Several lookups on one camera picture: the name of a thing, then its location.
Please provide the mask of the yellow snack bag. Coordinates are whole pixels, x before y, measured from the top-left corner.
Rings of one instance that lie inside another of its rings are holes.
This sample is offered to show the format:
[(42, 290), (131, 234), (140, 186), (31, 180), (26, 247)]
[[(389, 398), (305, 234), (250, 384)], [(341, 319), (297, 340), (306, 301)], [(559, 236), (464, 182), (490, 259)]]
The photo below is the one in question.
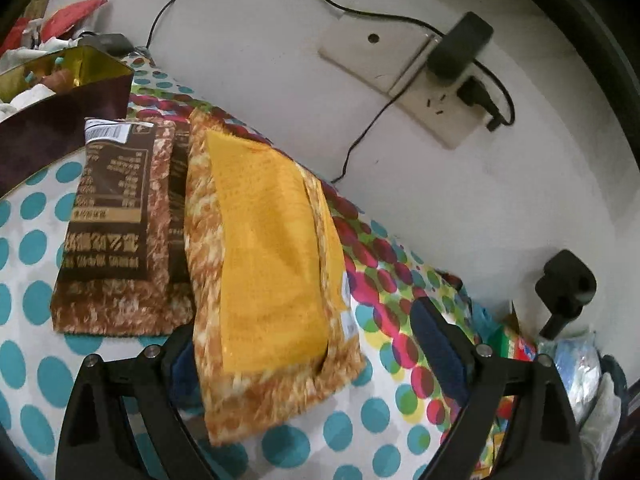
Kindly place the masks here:
[(320, 180), (202, 110), (190, 116), (184, 248), (211, 444), (279, 426), (363, 370)]

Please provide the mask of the black wall hook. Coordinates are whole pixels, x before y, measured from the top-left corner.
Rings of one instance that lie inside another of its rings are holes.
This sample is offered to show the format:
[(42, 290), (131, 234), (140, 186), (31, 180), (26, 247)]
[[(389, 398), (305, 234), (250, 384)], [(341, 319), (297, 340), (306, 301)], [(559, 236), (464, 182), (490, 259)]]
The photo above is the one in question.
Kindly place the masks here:
[(582, 314), (593, 300), (597, 280), (592, 271), (574, 252), (560, 250), (544, 265), (542, 277), (536, 281), (535, 292), (550, 312), (550, 318), (539, 335), (553, 340)]

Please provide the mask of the yellow carton front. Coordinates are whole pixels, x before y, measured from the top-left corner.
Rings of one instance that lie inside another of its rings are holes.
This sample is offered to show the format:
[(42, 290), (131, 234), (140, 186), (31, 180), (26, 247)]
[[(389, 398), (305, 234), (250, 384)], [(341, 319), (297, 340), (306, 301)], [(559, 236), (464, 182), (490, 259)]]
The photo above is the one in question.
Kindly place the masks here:
[(503, 396), (498, 404), (496, 416), (492, 423), (486, 440), (486, 445), (471, 474), (471, 479), (485, 479), (494, 469), (502, 440), (512, 417), (515, 396)]

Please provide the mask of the red packet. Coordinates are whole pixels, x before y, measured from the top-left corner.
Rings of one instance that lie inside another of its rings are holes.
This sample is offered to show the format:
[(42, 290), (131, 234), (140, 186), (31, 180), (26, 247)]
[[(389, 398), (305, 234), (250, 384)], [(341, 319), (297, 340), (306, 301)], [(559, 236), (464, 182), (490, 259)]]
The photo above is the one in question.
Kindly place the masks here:
[(57, 10), (50, 18), (19, 18), (3, 40), (1, 53), (29, 44), (39, 47), (52, 38), (63, 39), (107, 3), (108, 0), (81, 0)]

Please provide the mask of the gold storage box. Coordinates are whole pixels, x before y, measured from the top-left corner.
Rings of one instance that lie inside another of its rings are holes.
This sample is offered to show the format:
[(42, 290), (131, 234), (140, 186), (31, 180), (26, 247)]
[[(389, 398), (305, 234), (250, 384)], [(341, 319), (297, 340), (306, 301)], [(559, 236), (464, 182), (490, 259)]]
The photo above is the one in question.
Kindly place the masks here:
[(1, 75), (1, 101), (34, 90), (45, 76), (62, 77), (52, 96), (1, 122), (1, 194), (85, 145), (85, 120), (126, 116), (134, 70), (93, 47), (53, 52)]

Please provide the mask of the black power adapter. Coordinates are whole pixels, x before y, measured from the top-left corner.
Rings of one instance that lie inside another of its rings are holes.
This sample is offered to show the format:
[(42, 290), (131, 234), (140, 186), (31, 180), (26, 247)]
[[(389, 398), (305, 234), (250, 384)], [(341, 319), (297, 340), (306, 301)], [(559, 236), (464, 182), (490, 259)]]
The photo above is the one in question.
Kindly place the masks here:
[(426, 60), (426, 70), (452, 84), (474, 62), (494, 36), (494, 28), (474, 12), (466, 12), (439, 40)]

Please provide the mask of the white sock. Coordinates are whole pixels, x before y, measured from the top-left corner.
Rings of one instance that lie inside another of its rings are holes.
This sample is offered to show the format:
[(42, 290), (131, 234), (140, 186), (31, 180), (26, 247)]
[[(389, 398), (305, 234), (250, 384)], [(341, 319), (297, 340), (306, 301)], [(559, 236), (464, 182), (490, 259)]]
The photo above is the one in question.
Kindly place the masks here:
[(10, 105), (16, 110), (24, 110), (24, 108), (32, 106), (42, 100), (56, 96), (56, 93), (48, 88), (45, 84), (35, 84), (17, 96), (14, 96)]

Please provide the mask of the brown snack bag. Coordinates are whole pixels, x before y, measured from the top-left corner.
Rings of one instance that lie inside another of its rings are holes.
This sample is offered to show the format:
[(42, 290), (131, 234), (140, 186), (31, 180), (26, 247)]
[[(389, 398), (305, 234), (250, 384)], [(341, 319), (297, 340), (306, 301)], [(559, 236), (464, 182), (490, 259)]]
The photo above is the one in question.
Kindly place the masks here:
[(87, 120), (85, 168), (50, 303), (57, 332), (157, 336), (192, 320), (170, 196), (185, 134), (161, 117)]

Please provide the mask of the dark device on left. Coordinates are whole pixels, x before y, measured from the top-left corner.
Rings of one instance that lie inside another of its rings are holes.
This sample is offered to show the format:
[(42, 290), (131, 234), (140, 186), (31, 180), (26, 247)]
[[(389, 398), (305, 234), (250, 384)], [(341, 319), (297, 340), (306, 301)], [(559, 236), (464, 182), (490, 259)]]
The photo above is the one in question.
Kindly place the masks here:
[(134, 46), (129, 39), (122, 34), (95, 34), (82, 35), (78, 38), (78, 44), (83, 47), (92, 47), (114, 58), (123, 58), (134, 52)]

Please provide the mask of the clear bag with blue items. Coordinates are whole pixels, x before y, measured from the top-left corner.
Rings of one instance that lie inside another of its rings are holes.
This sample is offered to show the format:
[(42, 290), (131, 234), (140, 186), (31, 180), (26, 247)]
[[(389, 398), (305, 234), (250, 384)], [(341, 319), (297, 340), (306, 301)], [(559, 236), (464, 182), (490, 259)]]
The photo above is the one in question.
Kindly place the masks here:
[(539, 353), (550, 356), (565, 388), (576, 425), (582, 426), (590, 414), (601, 380), (600, 354), (596, 334), (549, 340), (539, 338)]

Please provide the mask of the wall socket plate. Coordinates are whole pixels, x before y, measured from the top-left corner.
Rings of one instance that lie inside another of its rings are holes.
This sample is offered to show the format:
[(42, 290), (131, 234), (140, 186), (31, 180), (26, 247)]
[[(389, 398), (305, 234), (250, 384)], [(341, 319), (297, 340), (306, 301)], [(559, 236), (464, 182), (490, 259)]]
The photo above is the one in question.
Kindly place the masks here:
[(445, 148), (454, 150), (491, 120), (486, 108), (469, 106), (458, 90), (470, 78), (489, 80), (474, 65), (452, 84), (443, 84), (426, 61), (439, 40), (409, 23), (344, 14), (321, 36), (319, 55), (396, 104)]

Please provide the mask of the red green medicine box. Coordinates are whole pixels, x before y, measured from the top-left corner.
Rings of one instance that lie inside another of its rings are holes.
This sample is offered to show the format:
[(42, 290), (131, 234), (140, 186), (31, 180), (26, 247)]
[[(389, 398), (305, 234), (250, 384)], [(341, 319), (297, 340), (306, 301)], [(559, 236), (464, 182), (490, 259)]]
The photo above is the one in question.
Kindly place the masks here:
[(488, 344), (500, 358), (533, 362), (536, 347), (508, 326), (500, 326), (488, 339)]

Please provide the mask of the polka dot bed sheet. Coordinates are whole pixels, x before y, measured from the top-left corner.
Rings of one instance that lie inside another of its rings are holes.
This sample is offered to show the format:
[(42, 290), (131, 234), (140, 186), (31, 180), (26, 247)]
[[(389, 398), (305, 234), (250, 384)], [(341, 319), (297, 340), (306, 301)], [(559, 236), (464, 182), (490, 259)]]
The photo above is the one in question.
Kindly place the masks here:
[[(137, 116), (193, 116), (188, 192), (195, 364), (205, 456), (227, 479), (415, 479), (457, 418), (413, 340), (425, 297), (475, 337), (454, 278), (253, 130), (130, 55)], [(54, 475), (81, 361), (142, 338), (63, 334), (49, 309), (83, 154), (1, 203), (1, 425), (40, 479)]]

